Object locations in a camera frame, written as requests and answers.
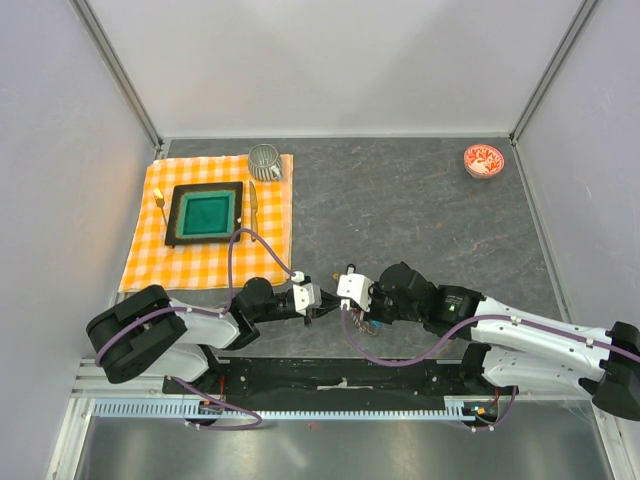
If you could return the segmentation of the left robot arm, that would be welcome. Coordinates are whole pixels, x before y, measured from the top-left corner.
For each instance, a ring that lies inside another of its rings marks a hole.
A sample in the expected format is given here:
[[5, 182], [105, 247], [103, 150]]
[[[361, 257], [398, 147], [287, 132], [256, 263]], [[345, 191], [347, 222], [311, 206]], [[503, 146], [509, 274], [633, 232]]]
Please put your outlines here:
[[96, 365], [121, 384], [143, 374], [178, 376], [198, 393], [219, 382], [213, 351], [236, 351], [260, 336], [259, 323], [301, 318], [305, 324], [337, 309], [337, 296], [305, 277], [283, 292], [260, 277], [247, 281], [228, 310], [193, 306], [151, 285], [94, 317], [86, 334]]

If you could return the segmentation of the blue keyring with metal rings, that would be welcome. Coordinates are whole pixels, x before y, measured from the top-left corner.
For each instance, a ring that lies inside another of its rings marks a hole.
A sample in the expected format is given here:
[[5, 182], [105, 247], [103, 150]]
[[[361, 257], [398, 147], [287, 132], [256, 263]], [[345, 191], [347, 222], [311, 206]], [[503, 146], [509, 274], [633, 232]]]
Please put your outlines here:
[[[334, 281], [336, 283], [336, 293], [337, 293], [337, 286], [338, 286], [338, 281], [340, 276], [348, 273], [356, 273], [356, 272], [353, 269], [348, 269], [346, 273], [335, 273], [333, 275]], [[364, 320], [361, 320], [360, 311], [358, 310], [358, 307], [352, 303], [352, 301], [341, 299], [340, 305], [341, 305], [341, 311], [345, 310], [347, 313], [350, 314], [351, 321], [353, 322], [354, 326], [359, 332], [372, 337], [375, 337], [378, 335], [378, 326], [376, 325], [376, 321], [372, 321], [371, 323], [369, 323]]]

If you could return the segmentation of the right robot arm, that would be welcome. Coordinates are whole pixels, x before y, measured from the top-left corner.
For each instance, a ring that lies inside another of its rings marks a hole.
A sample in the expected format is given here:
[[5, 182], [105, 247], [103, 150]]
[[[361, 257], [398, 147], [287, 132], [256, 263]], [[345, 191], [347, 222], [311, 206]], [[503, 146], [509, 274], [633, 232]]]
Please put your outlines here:
[[622, 419], [639, 418], [639, 330], [572, 325], [507, 306], [455, 285], [436, 285], [400, 262], [376, 281], [348, 266], [337, 287], [344, 309], [363, 319], [419, 323], [440, 343], [468, 343], [458, 368], [467, 392], [515, 387], [552, 395], [588, 396]]

